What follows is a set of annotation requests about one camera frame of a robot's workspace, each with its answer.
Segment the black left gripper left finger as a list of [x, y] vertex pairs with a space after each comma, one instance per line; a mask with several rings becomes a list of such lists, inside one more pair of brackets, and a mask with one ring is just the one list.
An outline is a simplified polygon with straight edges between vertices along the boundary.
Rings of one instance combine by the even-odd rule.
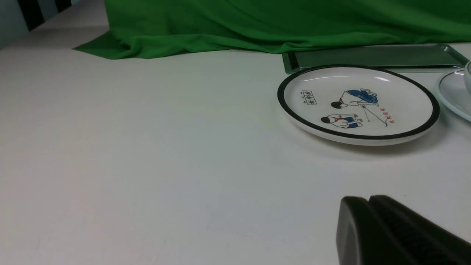
[[364, 198], [341, 199], [335, 238], [340, 265], [379, 265], [382, 237], [379, 220]]

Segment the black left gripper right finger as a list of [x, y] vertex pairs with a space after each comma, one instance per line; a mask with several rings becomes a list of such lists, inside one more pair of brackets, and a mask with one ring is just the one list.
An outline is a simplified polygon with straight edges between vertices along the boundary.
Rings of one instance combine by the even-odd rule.
[[471, 245], [386, 195], [368, 203], [379, 214], [399, 245], [419, 265], [469, 265]]

